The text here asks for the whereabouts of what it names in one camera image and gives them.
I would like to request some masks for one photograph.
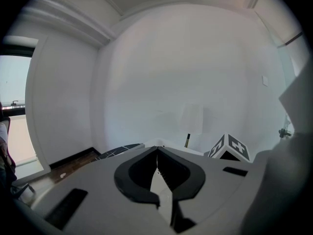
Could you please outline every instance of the black and white cube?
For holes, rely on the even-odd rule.
[[[210,158],[250,162],[247,146],[226,132],[207,154]]]

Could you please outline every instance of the wall switch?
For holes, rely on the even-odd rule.
[[[265,86],[268,86],[268,78],[265,77],[265,76],[262,76],[262,80],[263,80],[263,84],[264,84]]]

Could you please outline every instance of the wooden floor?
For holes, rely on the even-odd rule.
[[[98,155],[94,152],[90,152],[76,160],[73,160],[65,165],[53,169],[50,173],[43,175],[39,178],[33,179],[28,183],[34,188],[35,194],[30,191],[23,193],[21,200],[27,205],[31,205],[34,201],[43,194],[46,190],[53,187],[58,182],[62,181],[74,171],[80,167],[88,164],[91,160],[97,158]]]

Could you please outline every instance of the baseboard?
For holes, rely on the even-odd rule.
[[[97,155],[101,155],[101,153],[98,152],[95,148],[90,147],[90,148],[88,148],[88,149],[86,149],[84,151],[78,152],[78,153],[76,153],[76,154],[74,154],[72,156],[69,156],[69,157],[64,158],[62,160],[59,160],[58,162],[49,164],[49,166],[50,166],[51,170],[53,170],[53,169],[55,169],[57,167],[65,165],[65,164],[67,164],[67,163],[69,163],[69,162],[71,162],[71,161],[73,161],[75,159],[78,159],[78,158],[80,158],[80,157],[82,157],[82,156],[84,156],[84,155],[86,155],[86,154],[88,154],[90,152],[94,152]]]

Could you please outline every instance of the person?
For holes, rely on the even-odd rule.
[[[8,132],[5,124],[2,123],[3,119],[0,102],[0,181],[7,190],[10,190],[12,182],[16,180],[15,163],[8,152]]]

